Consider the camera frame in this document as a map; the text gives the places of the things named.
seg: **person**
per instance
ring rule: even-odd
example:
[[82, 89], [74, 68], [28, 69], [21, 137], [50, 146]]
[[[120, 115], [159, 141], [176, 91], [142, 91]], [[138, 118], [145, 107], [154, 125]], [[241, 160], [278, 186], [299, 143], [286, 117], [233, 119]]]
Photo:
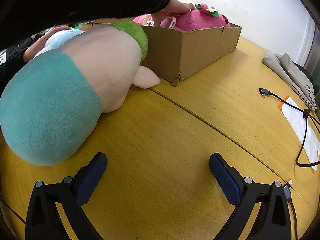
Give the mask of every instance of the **person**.
[[0, 96], [13, 76], [44, 48], [44, 44], [54, 33], [71, 29], [69, 26], [55, 26], [46, 34], [33, 35], [0, 52]]
[[191, 4], [177, 0], [0, 0], [0, 50], [54, 25], [99, 18], [184, 13]]

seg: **teal and pink plush toy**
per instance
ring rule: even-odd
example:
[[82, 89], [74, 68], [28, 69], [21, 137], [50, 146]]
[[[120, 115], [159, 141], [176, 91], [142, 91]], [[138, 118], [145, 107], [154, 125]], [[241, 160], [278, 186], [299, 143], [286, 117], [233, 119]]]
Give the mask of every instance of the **teal and pink plush toy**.
[[[167, 19], [161, 22], [160, 26], [180, 32], [217, 27], [230, 27], [228, 19], [224, 15], [219, 14], [219, 10], [216, 8], [208, 8], [204, 3], [196, 4], [195, 7], [196, 10], [189, 11], [182, 15], [170, 14]], [[151, 15], [138, 16], [134, 19], [134, 22], [140, 25], [153, 26], [153, 19]]]
[[39, 54], [1, 96], [0, 125], [8, 146], [35, 165], [70, 157], [102, 112], [122, 106], [131, 84], [159, 84], [150, 69], [140, 66], [147, 49], [141, 26], [124, 21], [78, 33]]

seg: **blue gripper pad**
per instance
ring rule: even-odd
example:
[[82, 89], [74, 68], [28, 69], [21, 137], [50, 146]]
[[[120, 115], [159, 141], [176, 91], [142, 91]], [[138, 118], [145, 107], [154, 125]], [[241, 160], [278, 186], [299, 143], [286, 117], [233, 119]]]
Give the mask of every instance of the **blue gripper pad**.
[[241, 201], [240, 188], [216, 154], [209, 159], [209, 168], [231, 205], [238, 206]]
[[107, 157], [103, 153], [97, 153], [87, 166], [79, 170], [77, 174], [83, 175], [75, 189], [79, 206], [88, 203], [106, 168]]

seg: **table surface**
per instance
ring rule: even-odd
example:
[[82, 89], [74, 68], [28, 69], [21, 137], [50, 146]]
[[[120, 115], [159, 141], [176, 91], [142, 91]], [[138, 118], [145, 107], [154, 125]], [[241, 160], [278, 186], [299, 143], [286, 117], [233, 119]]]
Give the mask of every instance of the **table surface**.
[[[220, 152], [230, 166], [255, 182], [284, 183], [293, 178], [292, 199], [301, 236], [316, 214], [319, 174], [311, 168], [294, 168], [289, 162], [299, 148], [298, 139], [277, 108], [278, 102], [261, 98], [255, 90], [262, 86], [282, 97], [290, 94], [300, 107], [303, 105], [290, 89], [280, 85], [281, 79], [260, 65], [262, 57], [255, 55], [259, 51], [241, 39], [236, 51], [178, 87], [166, 81], [154, 91], [132, 86], [124, 105], [102, 114], [80, 149], [53, 167], [26, 163], [12, 153], [0, 136], [4, 200], [26, 219], [36, 181], [60, 182], [66, 176], [74, 176], [96, 152], [104, 152], [108, 167], [89, 203], [83, 206], [104, 239], [209, 240], [234, 208], [208, 168], [210, 155]], [[264, 76], [259, 85], [257, 72]], [[246, 107], [247, 114], [241, 117]], [[261, 139], [261, 133], [275, 141]], [[311, 185], [303, 185], [304, 180]], [[258, 208], [256, 204], [240, 239], [249, 233]], [[77, 239], [60, 205], [58, 209], [69, 236]], [[19, 239], [24, 239], [23, 223], [12, 214], [10, 217]]]

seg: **green felt leaf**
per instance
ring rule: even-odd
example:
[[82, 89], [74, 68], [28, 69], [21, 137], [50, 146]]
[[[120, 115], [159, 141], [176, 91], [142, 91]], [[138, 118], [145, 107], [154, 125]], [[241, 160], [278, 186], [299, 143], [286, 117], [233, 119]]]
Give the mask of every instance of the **green felt leaf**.
[[201, 8], [203, 8], [203, 6], [201, 6], [201, 4], [200, 4], [200, 3], [195, 4], [195, 7], [196, 7], [196, 9], [201, 9]]
[[213, 12], [213, 13], [211, 13], [211, 14], [212, 14], [212, 16], [214, 16], [214, 17], [219, 17], [218, 12]]

